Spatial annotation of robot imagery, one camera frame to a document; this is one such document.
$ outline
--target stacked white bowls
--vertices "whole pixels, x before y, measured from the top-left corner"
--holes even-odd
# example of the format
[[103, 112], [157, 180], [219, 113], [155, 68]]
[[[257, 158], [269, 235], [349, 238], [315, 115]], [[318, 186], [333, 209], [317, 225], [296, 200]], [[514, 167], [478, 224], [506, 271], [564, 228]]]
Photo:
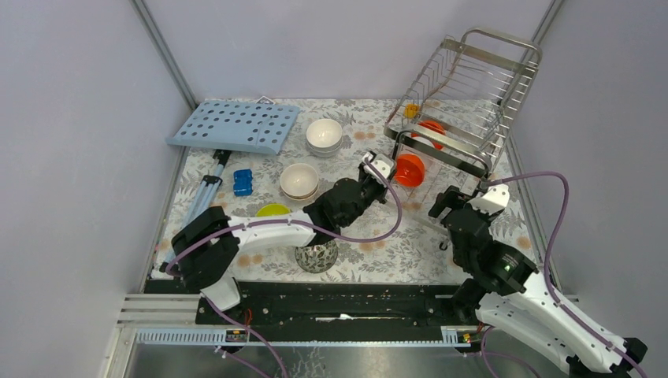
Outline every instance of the stacked white bowls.
[[316, 120], [306, 130], [306, 146], [320, 158], [334, 156], [342, 142], [343, 128], [335, 120]]
[[280, 174], [280, 189], [297, 201], [311, 198], [317, 191], [318, 182], [315, 168], [305, 163], [290, 165]]

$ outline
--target table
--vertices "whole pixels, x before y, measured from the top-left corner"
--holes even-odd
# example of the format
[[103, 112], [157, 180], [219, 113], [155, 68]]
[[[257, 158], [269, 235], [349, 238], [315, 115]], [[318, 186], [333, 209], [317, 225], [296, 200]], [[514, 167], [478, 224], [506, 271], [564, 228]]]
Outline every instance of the table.
[[[301, 109], [295, 125], [289, 132], [281, 152], [275, 155], [235, 152], [223, 172], [223, 184], [213, 206], [223, 206], [225, 212], [242, 217], [253, 217], [263, 206], [278, 202], [297, 210], [312, 202], [319, 194], [330, 189], [341, 178], [357, 179], [358, 165], [367, 150], [389, 155], [394, 142], [383, 135], [383, 125], [396, 105], [396, 100], [333, 100], [333, 99], [285, 99], [277, 103], [298, 106]], [[455, 103], [458, 117], [467, 117], [466, 105]], [[339, 153], [330, 158], [315, 157], [306, 149], [306, 128], [320, 118], [332, 118], [343, 125], [343, 145]], [[202, 176], [213, 172], [212, 150], [190, 149], [180, 173], [174, 199], [169, 207], [165, 228], [155, 248], [152, 279], [171, 278], [158, 271], [171, 248], [171, 238], [180, 230], [183, 218], [199, 186]], [[305, 162], [315, 167], [320, 175], [318, 193], [309, 201], [297, 202], [280, 192], [278, 180], [282, 170], [291, 164]], [[232, 193], [232, 174], [237, 169], [252, 169], [254, 193], [249, 197], [235, 197]], [[416, 198], [395, 184], [402, 199], [405, 216], [399, 230], [380, 242], [348, 243], [337, 241], [339, 257], [335, 265], [320, 274], [304, 272], [297, 265], [294, 248], [268, 249], [252, 254], [239, 253], [229, 267], [238, 280], [292, 281], [292, 282], [356, 282], [392, 284], [460, 284], [468, 274], [452, 261], [452, 248], [443, 251], [439, 244], [447, 241], [444, 228], [434, 221], [422, 220], [438, 191], [449, 185], [457, 185], [470, 193], [476, 179], [463, 172], [442, 167], [437, 180], [429, 183], [424, 196]], [[492, 174], [493, 178], [511, 176], [507, 156], [504, 154]], [[428, 181], [422, 184], [427, 188]], [[375, 203], [349, 228], [344, 235], [370, 237], [389, 230], [396, 219], [395, 203], [391, 196], [387, 204]], [[510, 204], [492, 224], [495, 239], [503, 241], [533, 261], [536, 255], [529, 238], [519, 201], [518, 189], [510, 185]]]

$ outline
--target blue perforated board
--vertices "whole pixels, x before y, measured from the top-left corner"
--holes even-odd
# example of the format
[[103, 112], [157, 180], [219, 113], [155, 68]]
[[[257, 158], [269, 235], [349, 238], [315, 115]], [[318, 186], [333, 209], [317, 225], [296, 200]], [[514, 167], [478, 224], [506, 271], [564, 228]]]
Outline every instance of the blue perforated board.
[[207, 100], [167, 144], [278, 154], [299, 107]]

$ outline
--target orange bowl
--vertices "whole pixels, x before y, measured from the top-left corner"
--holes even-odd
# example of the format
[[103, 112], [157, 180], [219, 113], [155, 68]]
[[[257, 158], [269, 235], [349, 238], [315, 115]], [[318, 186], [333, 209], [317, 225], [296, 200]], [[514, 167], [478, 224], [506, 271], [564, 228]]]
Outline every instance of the orange bowl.
[[[438, 122], [435, 122], [433, 120], [422, 121], [422, 122], [419, 123], [419, 125], [422, 126], [423, 128], [428, 128], [429, 130], [431, 130], [433, 132], [438, 132], [441, 135], [445, 135], [445, 129], [443, 128], [443, 126], [441, 126]], [[422, 135], [419, 135], [419, 134], [416, 134], [416, 133], [413, 133], [413, 134], [410, 135], [411, 138], [415, 138], [416, 136], [422, 136]], [[438, 150], [443, 149], [443, 146], [441, 146], [440, 144], [436, 144], [436, 143], [433, 143], [433, 144], [434, 144], [434, 147], [436, 147]]]
[[419, 187], [425, 181], [425, 163], [413, 154], [399, 155], [395, 180], [404, 187]]

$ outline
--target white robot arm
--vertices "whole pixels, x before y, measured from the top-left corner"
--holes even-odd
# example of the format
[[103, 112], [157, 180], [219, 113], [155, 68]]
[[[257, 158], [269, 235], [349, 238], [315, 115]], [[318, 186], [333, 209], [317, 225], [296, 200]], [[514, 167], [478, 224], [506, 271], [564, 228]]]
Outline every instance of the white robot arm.
[[433, 217], [451, 209], [441, 224], [451, 233], [455, 264], [473, 276], [455, 299], [473, 308], [479, 321], [519, 339], [571, 376], [628, 376], [630, 364], [587, 332], [564, 307], [636, 362], [647, 347], [601, 327], [558, 291], [556, 303], [536, 265], [513, 247], [492, 239], [488, 227], [506, 208], [508, 194], [505, 184], [490, 187], [477, 198], [450, 187], [432, 208]]
[[161, 270], [180, 276], [189, 291], [201, 291], [221, 310], [237, 305], [239, 291], [227, 268], [239, 251], [327, 243], [333, 239], [331, 232], [340, 234], [372, 203], [384, 202], [395, 162], [369, 151], [358, 171], [357, 180], [338, 180], [314, 203], [287, 215], [249, 218], [228, 216], [221, 207], [205, 210], [174, 236], [172, 246], [178, 257]]

